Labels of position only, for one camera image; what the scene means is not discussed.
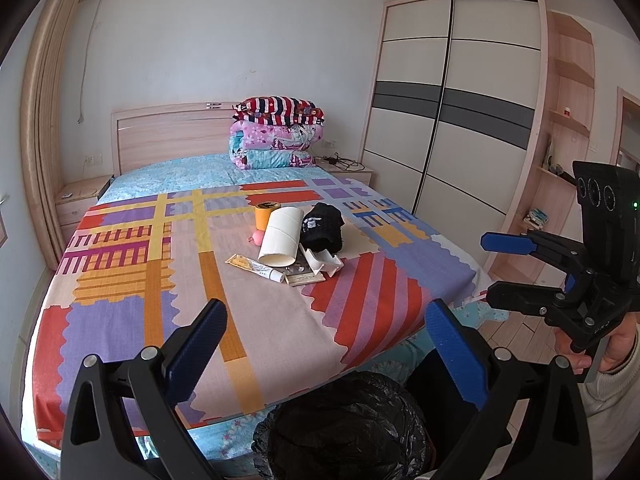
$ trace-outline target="person's hand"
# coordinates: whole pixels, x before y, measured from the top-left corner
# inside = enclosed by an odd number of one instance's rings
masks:
[[[599,372],[613,370],[629,355],[636,342],[636,322],[636,314],[629,312],[622,323],[609,334],[609,344],[600,362]],[[556,333],[556,352],[569,360],[574,374],[580,375],[585,368],[591,366],[591,358],[584,352],[573,353],[569,336],[559,328],[554,328],[554,332]]]

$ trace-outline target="sliding wardrobe door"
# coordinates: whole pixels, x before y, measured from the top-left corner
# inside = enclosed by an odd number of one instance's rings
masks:
[[[411,211],[442,94],[452,0],[389,7],[363,163],[373,187]]]
[[[522,172],[540,82],[540,9],[454,0],[442,102],[415,214],[484,264]]]

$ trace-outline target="colorful plaid bed sheet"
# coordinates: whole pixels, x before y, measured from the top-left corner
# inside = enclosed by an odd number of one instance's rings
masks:
[[[225,264],[256,258],[253,206],[342,211],[344,268],[292,288]],[[197,316],[209,298],[228,328],[190,400],[187,428],[249,414],[356,367],[415,333],[434,298],[461,303],[479,267],[425,223],[356,180],[309,178],[164,193],[97,205],[84,216],[47,293],[34,348],[38,438],[59,446],[83,357],[134,357]],[[146,434],[135,403],[126,408]]]

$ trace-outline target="pink balloon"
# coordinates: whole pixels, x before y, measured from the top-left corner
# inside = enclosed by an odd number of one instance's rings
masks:
[[[260,229],[256,229],[254,234],[249,238],[249,241],[256,244],[258,247],[262,245],[262,240],[264,238],[264,231],[260,231]]]

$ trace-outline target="toothpaste tube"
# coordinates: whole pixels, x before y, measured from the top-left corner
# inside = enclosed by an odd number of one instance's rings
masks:
[[[240,254],[234,254],[226,262],[234,267],[238,267],[238,269],[248,270],[249,272],[262,276],[263,278],[267,278],[273,282],[282,283],[284,281],[284,274],[279,270],[272,269],[271,267],[260,264],[255,260],[250,260],[246,256],[241,256]]]

